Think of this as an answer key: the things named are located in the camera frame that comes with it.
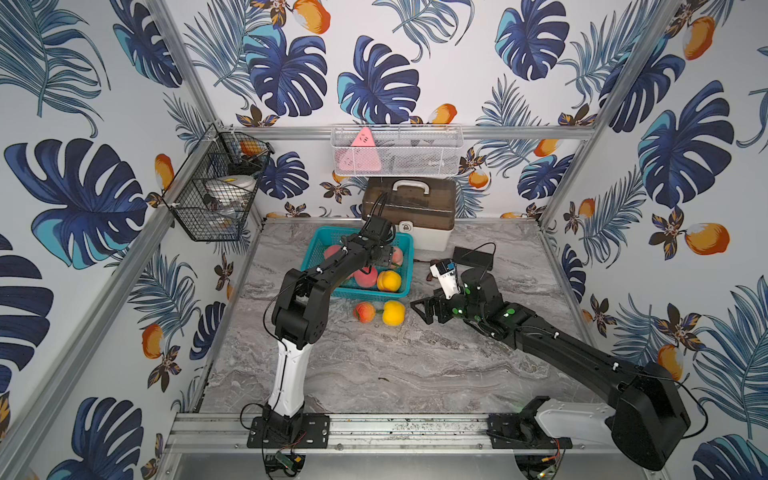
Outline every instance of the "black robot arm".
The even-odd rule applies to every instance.
[[[636,366],[563,333],[536,312],[505,302],[493,276],[481,269],[462,274],[462,291],[449,300],[442,290],[411,302],[428,323],[464,320],[485,336],[552,364],[597,393],[615,414],[607,419],[611,438],[633,462],[661,470],[690,419],[670,373],[655,362]]]

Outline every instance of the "white storage box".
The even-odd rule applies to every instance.
[[[371,177],[362,199],[364,218],[385,191],[389,194],[382,216],[394,223],[398,231],[410,233],[414,248],[445,250],[456,215],[456,185],[453,180]]]

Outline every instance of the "wall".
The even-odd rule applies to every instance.
[[[305,127],[589,125],[656,2],[601,0],[590,8],[575,0],[168,4],[225,124]],[[538,37],[529,37],[532,25],[541,29]],[[458,216],[543,207],[577,142],[540,141],[467,142],[467,167],[457,177]],[[298,174],[291,161],[296,152],[303,179],[294,177],[293,191],[264,188],[257,198],[262,214],[354,214],[360,182],[331,178],[327,142],[275,143],[277,157],[290,155],[284,162]],[[471,147],[470,157],[464,152]],[[518,187],[529,164],[525,178],[538,189]],[[283,175],[273,170],[277,180]]]
[[[766,476],[767,15],[710,2],[678,17],[693,41],[673,24],[635,84],[669,94],[600,139],[547,225],[597,344],[658,361],[709,414],[670,478]],[[703,416],[681,395],[692,433]]]
[[[0,95],[1,439],[141,234],[154,212],[145,198],[168,186],[204,124],[141,2],[2,2]],[[188,408],[233,294],[228,268],[237,275],[247,245],[193,243],[176,226],[159,248],[33,463],[39,476],[74,459],[51,477],[123,478],[115,472],[154,458],[155,433]],[[218,290],[216,266],[227,277]],[[79,436],[86,416],[107,411],[101,429]],[[107,425],[117,424],[130,435],[113,453]]]

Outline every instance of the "blue plastic basket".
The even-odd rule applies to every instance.
[[[340,245],[341,237],[346,237],[358,233],[359,228],[347,227],[320,227],[315,232],[310,242],[310,248],[306,251],[304,262],[301,264],[301,270],[320,265],[324,259],[323,252],[331,245]],[[365,289],[357,285],[354,279],[345,280],[341,286],[333,291],[333,296],[342,298],[352,298],[356,300],[368,300],[373,302],[385,302],[395,300],[408,295],[411,290],[411,279],[413,277],[413,237],[407,233],[397,233],[392,242],[394,247],[402,250],[402,266],[394,269],[402,277],[400,290],[397,292],[379,292],[375,287]]]

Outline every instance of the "black wire basket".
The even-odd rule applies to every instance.
[[[217,132],[179,197],[166,205],[196,242],[239,240],[273,153],[250,135]]]

